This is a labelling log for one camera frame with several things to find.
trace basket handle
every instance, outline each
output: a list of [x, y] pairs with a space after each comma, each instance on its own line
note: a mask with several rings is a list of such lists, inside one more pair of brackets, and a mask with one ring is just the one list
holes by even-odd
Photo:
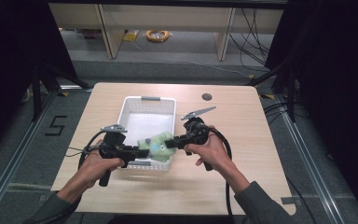
[[143, 100], [143, 101], [161, 101], [161, 98], [154, 97], [154, 96], [141, 96], [141, 100]]

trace wooden table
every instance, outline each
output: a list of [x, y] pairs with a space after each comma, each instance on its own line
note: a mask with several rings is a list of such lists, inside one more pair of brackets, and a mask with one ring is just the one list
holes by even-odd
[[[213, 99], [205, 101], [202, 94]], [[256, 180], [277, 203], [292, 197], [284, 177], [263, 108], [253, 87], [98, 83], [76, 128], [70, 147], [83, 148], [101, 127], [116, 124], [126, 96], [172, 97], [176, 100], [174, 135], [184, 134], [181, 117], [215, 105], [200, 117], [228, 140], [233, 160], [249, 181]], [[168, 172], [118, 169], [105, 188], [86, 191], [78, 212], [167, 215], [225, 215], [225, 180], [215, 171], [196, 166], [198, 156], [178, 150]], [[65, 157], [52, 190], [59, 190], [76, 172], [78, 157]], [[231, 191], [234, 215], [244, 214]], [[293, 204], [283, 208], [294, 214]]]

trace gray floor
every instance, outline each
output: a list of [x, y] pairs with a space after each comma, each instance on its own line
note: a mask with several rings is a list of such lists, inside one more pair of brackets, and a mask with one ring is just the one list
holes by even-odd
[[[241, 44], [243, 43], [241, 35], [233, 36]], [[263, 74], [241, 66], [240, 52], [232, 41], [228, 44], [226, 59], [218, 62], [213, 35], [207, 33], [172, 32], [172, 36], [166, 42], [156, 44], [145, 40], [145, 32], [141, 31], [135, 45], [124, 42], [114, 60], [107, 58], [101, 39], [85, 40], [81, 33], [74, 31], [64, 31], [62, 37], [79, 77], [90, 84], [98, 81], [113, 81], [243, 85], [249, 80], [250, 75], [258, 77]], [[261, 35], [260, 41], [268, 47], [272, 37], [272, 35]], [[259, 50], [251, 47], [248, 50], [262, 59]], [[249, 57], [243, 56], [242, 62], [252, 69], [266, 70]], [[272, 82], [273, 78], [270, 78], [258, 85], [259, 93], [271, 93], [269, 87]], [[70, 91], [67, 97], [54, 97], [21, 166], [0, 202], [0, 223], [21, 223], [43, 203], [43, 198], [48, 195], [48, 189], [60, 168], [66, 147], [89, 96], [89, 91]], [[262, 99], [261, 103], [266, 107], [276, 104], [277, 101]], [[32, 102], [25, 102], [19, 107], [12, 123], [8, 125], [9, 128], [0, 144], [0, 176], [31, 124], [32, 109]], [[330, 223], [296, 144], [286, 128], [283, 116], [274, 114], [278, 111], [269, 112], [267, 119], [270, 122], [271, 133], [283, 169], [304, 197], [317, 223]], [[60, 124], [65, 125], [62, 134], [46, 136], [46, 133], [57, 131], [51, 129], [49, 125], [55, 116], [61, 115], [67, 116], [66, 119], [59, 120]], [[345, 223], [358, 223], [358, 203], [334, 161], [325, 156], [327, 150], [324, 143], [302, 105], [296, 105], [296, 125]], [[291, 191], [294, 197], [299, 199], [293, 188]], [[298, 203], [296, 209], [294, 219], [298, 223], [312, 223], [303, 203]], [[76, 213], [68, 223], [106, 223], [113, 216]], [[237, 223], [241, 223], [241, 217], [237, 217]]]

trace person's left hand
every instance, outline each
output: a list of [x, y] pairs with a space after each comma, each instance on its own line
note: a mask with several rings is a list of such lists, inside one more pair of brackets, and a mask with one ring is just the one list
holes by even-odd
[[80, 169], [57, 193], [57, 196], [68, 203], [74, 203], [86, 189], [92, 188], [95, 182], [103, 177], [105, 171], [114, 171], [123, 165], [124, 161], [120, 158], [103, 159], [98, 150], [92, 150]]

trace black round hole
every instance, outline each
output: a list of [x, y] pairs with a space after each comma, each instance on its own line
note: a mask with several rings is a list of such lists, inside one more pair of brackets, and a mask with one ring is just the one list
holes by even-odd
[[204, 101], [210, 101], [210, 100], [212, 100], [212, 95], [210, 93], [203, 93], [202, 94], [202, 99]]

